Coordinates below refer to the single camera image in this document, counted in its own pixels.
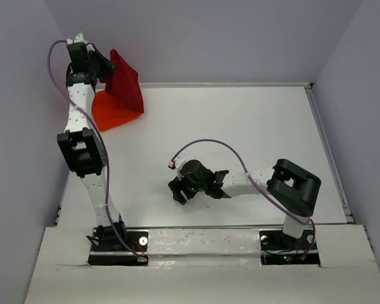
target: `white board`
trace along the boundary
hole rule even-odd
[[[233,231],[219,230],[234,236]],[[85,237],[91,231],[91,227],[46,229],[26,304],[380,304],[380,273],[362,226],[318,226],[317,246],[322,267],[261,266],[259,258],[246,263],[239,255],[233,258],[212,255],[207,261],[206,254],[187,255],[191,253],[189,246],[194,245],[180,237],[177,239],[180,232],[173,231],[172,240],[177,239],[175,246],[182,248],[182,256],[170,256],[177,261],[151,266],[152,259],[158,257],[150,256],[147,267],[92,267],[86,264],[90,242]],[[259,247],[246,229],[238,231],[239,238],[242,233],[246,237],[238,241],[248,239],[250,246]],[[226,246],[236,248],[237,245],[227,243]],[[242,263],[234,265],[236,257]]]
[[[111,196],[129,227],[281,224],[284,215],[263,197],[212,199],[202,193],[182,206],[167,184],[175,152],[190,141],[212,138],[230,144],[250,171],[287,158],[319,176],[313,219],[345,223],[331,169],[303,87],[159,87],[142,89],[146,113],[103,133],[111,164]],[[181,154],[211,170],[241,172],[236,157],[215,143]],[[90,227],[96,218],[89,195],[70,174],[58,222]]]

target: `white table surface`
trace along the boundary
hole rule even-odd
[[[180,263],[155,264],[158,256],[150,256],[147,267],[93,267],[86,264],[91,231],[46,229],[25,304],[380,304],[380,274],[362,226],[318,226],[322,267],[261,266],[259,258],[246,263],[239,255],[192,257],[181,238],[175,245],[184,255],[176,257]]]
[[[202,193],[182,206],[167,184],[175,152],[190,141],[225,141],[250,171],[287,158],[319,176],[322,185],[313,219],[345,223],[331,169],[302,87],[187,87],[142,89],[146,113],[103,133],[110,155],[113,202],[127,226],[174,227],[281,224],[284,215],[263,197],[215,200]],[[241,172],[227,148],[200,143],[181,157],[211,170]],[[96,218],[85,187],[70,174],[62,200],[60,227],[92,227]]]

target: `red fabric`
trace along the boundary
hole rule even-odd
[[[110,60],[117,64],[104,82],[106,89],[94,97],[92,113],[101,131],[129,122],[144,113],[138,73],[112,49]]]

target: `robotic arm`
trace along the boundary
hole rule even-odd
[[[204,192],[215,199],[233,198],[244,194],[260,194],[245,172],[228,170],[212,172],[198,160],[177,158],[169,167],[176,170],[177,177],[168,183],[173,199],[185,205],[197,192]],[[250,173],[253,180],[273,195],[290,213],[305,222],[314,213],[321,180],[314,174],[289,160],[278,160],[273,168]],[[304,225],[286,216],[282,231],[299,239]]]
[[[66,86],[70,99],[86,113],[91,113],[97,78],[109,76],[116,64],[107,60],[93,44],[87,43],[81,33],[73,41],[68,39],[66,44],[71,59],[66,72]],[[96,212],[98,226],[95,238],[91,241],[110,242],[111,239],[115,239],[115,233],[106,213],[105,147],[86,117],[72,105],[69,107],[65,132],[58,134],[57,140],[69,169],[76,172],[89,192]],[[108,209],[115,227],[126,240],[125,224],[110,195]]]

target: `white wall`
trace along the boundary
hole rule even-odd
[[[365,0],[324,67],[315,95],[353,215],[380,268],[380,0]]]
[[[46,73],[50,43],[62,38],[41,0],[0,0],[0,303],[19,304],[66,177],[56,143],[67,105]],[[65,48],[57,49],[57,76]]]
[[[360,0],[45,0],[141,82],[315,81]]]

